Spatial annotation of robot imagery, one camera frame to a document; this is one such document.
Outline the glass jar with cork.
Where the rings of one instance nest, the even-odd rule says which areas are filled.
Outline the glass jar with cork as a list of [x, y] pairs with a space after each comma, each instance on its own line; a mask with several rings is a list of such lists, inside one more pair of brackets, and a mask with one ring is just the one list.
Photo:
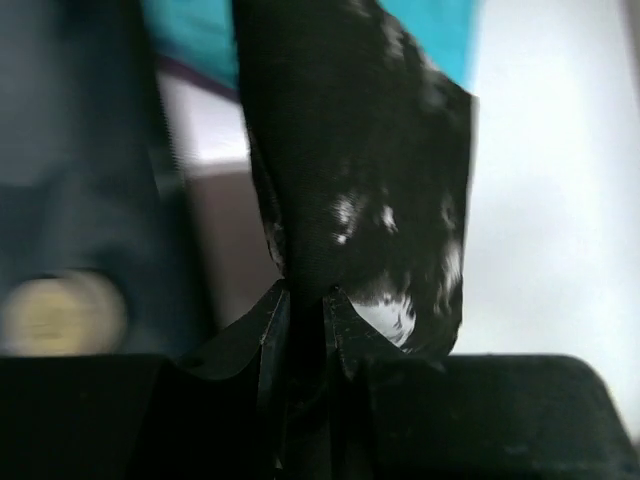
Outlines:
[[1, 353], [74, 356], [114, 351], [127, 329], [127, 308], [107, 277], [70, 271], [26, 281], [1, 303]]

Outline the black white tie-dye shirt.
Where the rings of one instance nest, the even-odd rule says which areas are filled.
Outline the black white tie-dye shirt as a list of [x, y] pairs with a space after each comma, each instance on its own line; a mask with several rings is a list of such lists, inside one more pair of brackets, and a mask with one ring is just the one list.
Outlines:
[[446, 356], [472, 96], [375, 1], [236, 1], [232, 15], [264, 229], [298, 304], [339, 288], [399, 349]]

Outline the pink hard-shell suitcase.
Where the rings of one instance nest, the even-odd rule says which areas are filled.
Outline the pink hard-shell suitcase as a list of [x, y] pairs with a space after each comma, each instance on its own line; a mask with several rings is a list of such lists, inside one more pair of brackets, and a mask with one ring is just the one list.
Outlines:
[[1, 5], [1, 303], [89, 271], [127, 308], [110, 353], [184, 355], [213, 333], [184, 174], [136, 1]]

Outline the turquoise shorts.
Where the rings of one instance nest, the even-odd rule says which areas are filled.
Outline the turquoise shorts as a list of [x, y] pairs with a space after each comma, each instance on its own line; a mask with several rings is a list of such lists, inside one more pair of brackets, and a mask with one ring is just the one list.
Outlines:
[[[471, 83], [481, 1], [382, 1], [453, 81]], [[155, 49], [216, 83], [236, 87], [231, 3], [151, 0], [142, 3]]]

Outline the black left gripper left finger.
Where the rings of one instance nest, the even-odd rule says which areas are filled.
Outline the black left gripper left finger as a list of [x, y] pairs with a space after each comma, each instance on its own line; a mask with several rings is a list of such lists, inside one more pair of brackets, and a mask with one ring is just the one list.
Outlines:
[[271, 479], [282, 449], [290, 297], [276, 282], [179, 361], [1, 362], [5, 479]]

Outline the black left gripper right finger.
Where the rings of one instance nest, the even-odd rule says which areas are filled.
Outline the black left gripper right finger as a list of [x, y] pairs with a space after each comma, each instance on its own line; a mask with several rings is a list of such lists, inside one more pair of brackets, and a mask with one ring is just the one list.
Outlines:
[[408, 356], [323, 301], [336, 479], [635, 479], [607, 388], [562, 355]]

